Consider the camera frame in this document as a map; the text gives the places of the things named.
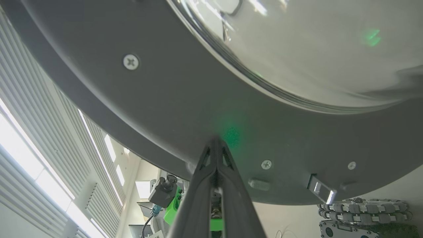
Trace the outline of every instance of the black cable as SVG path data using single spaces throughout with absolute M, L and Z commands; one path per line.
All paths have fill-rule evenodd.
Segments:
M 144 229 L 146 228 L 146 226 L 147 226 L 148 222 L 151 220 L 151 218 L 153 218 L 153 215 L 151 215 L 150 218 L 144 224 L 143 229 L 141 230 L 141 238 L 145 238 L 145 236 L 144 236 Z

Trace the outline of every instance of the bright green plastic part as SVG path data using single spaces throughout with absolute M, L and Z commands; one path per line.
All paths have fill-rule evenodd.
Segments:
M 179 194 L 180 188 L 178 187 L 178 190 L 176 190 L 176 194 Z M 175 196 L 175 198 L 170 203 L 169 207 L 166 209 L 166 214 L 164 217 L 164 220 L 169 225 L 172 225 L 173 221 L 176 217 L 176 212 L 178 211 L 180 200 L 178 200 L 178 196 Z M 210 219 L 210 231 L 220 231 L 223 230 L 223 221 L 222 219 Z

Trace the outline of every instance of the metal bracket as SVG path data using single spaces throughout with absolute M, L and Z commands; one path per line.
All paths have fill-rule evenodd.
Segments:
M 220 138 L 215 138 L 200 157 L 170 228 L 170 238 L 211 237 L 211 197 L 214 191 L 222 194 L 223 237 L 266 237 L 228 146 Z
M 336 194 L 338 193 L 335 189 L 331 189 L 329 186 L 317 179 L 315 174 L 311 175 L 307 189 L 326 204 L 332 204 L 335 200 Z

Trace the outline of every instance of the transparent dome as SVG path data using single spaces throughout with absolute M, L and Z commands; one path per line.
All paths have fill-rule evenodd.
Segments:
M 407 92 L 423 72 L 421 0 L 171 4 L 245 80 L 302 107 L 385 108 L 412 97 Z

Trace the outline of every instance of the metal plate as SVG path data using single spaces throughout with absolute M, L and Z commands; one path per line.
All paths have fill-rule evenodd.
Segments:
M 82 111 L 178 176 L 191 176 L 186 168 L 193 171 L 215 135 L 227 141 L 257 202 L 319 203 L 306 189 L 310 174 L 345 199 L 423 163 L 422 100 L 345 116 L 285 105 L 225 68 L 164 0 L 1 2 L 39 63 Z M 138 69 L 123 66 L 128 53 L 139 58 Z M 264 170 L 266 159 L 272 167 Z M 271 189 L 251 188 L 250 178 Z

